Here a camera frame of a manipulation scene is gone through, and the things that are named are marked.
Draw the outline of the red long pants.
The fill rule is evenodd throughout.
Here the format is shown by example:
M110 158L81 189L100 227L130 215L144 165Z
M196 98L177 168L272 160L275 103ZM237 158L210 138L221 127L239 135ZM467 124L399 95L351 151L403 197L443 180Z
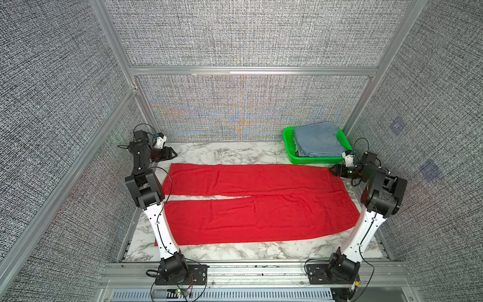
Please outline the red long pants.
M327 168L172 164L165 207L179 245L308 240L338 234L359 211Z

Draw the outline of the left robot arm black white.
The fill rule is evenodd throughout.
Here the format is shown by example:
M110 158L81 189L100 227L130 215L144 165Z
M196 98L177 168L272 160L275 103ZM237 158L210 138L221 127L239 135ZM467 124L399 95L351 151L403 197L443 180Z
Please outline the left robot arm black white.
M133 156L132 174L125 178L125 184L137 208L148 218L155 235L160 260L156 271L147 275L156 283L181 284L189 277L189 268L168 224L165 210L169 197L165 196L162 184L155 174L152 163L156 150L146 131L133 132L133 140L127 150Z

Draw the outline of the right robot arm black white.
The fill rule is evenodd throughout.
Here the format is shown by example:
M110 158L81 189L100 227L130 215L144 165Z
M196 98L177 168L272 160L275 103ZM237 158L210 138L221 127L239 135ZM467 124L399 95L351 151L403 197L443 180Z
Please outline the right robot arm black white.
M354 166L337 164L330 168L330 172L366 184L360 199L360 218L346 243L331 255L325 269L331 282L353 283L376 231L401 208L408 182L383 168L377 155L370 152L366 152Z

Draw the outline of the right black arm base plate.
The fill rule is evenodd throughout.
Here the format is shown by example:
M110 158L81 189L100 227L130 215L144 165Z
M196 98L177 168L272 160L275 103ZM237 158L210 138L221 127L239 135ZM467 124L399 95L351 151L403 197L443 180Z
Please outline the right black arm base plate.
M340 266L309 263L305 267L309 283L315 284L355 284L360 281L358 274L349 272Z

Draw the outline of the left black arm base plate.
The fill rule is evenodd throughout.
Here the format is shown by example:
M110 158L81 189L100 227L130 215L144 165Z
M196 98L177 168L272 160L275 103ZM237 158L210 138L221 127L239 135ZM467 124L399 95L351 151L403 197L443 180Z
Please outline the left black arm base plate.
M209 266L204 264L189 264L187 273L176 273L168 279L158 275L155 278L155 285L204 286L207 283L208 268Z

